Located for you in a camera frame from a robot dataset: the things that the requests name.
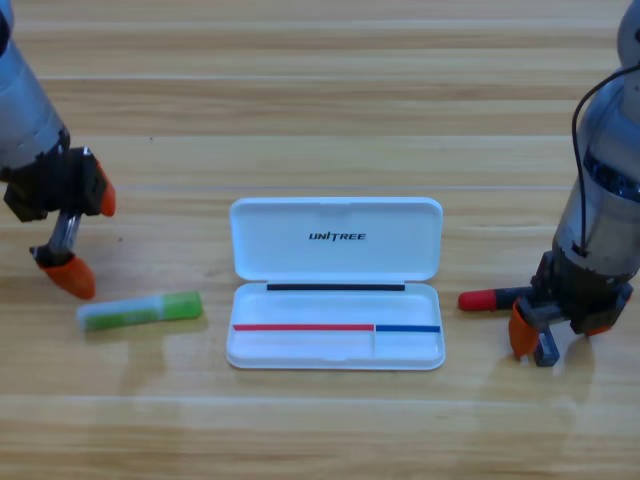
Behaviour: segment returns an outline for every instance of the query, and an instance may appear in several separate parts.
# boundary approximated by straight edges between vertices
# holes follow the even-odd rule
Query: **green glue stick cap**
[[[181,320],[202,315],[199,292],[170,293],[162,296],[163,319]]]

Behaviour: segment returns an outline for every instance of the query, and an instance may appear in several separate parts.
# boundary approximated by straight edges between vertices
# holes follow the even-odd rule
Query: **wood grain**
[[[469,289],[526,284],[575,178],[576,100],[627,0],[16,0],[16,41],[118,188],[77,253],[96,301],[197,289],[196,321],[83,335],[0,207],[1,479],[640,477],[640,307],[519,364]],[[242,371],[228,209],[429,196],[448,358],[428,373]]]

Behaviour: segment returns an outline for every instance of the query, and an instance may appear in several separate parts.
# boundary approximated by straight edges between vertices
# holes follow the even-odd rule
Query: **blue line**
[[[430,325],[376,325],[376,332],[440,333],[440,327]]]

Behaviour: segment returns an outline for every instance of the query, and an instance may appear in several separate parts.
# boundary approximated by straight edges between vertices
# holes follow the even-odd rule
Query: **red line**
[[[259,331],[351,331],[351,332],[373,332],[374,326],[367,324],[353,325],[327,325],[327,324],[240,324],[234,325],[233,329],[242,332],[259,332]]]

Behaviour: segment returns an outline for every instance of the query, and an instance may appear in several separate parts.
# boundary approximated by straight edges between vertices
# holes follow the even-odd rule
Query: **glue stick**
[[[95,303],[78,308],[78,324],[84,331],[182,320],[202,315],[198,292],[171,293],[155,297]]]

